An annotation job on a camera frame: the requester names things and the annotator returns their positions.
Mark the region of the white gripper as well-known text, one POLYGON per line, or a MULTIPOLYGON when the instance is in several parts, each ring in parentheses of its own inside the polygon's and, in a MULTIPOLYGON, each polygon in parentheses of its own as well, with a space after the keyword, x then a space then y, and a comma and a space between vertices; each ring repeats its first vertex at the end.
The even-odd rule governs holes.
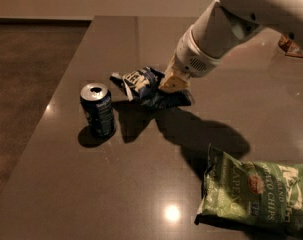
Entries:
POLYGON ((222 54, 209 54, 196 43, 193 25, 191 25, 180 38, 164 77, 160 81, 159 89, 165 93, 187 89, 191 77, 205 76, 221 63, 222 57, 222 54))

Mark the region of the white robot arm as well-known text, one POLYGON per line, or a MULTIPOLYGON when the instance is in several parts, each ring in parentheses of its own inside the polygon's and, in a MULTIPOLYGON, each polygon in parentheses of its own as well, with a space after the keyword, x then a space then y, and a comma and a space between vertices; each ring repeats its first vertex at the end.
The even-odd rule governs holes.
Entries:
POLYGON ((192 77, 206 75, 265 27, 303 50, 303 0, 214 0, 179 40, 159 89, 188 88, 192 77))

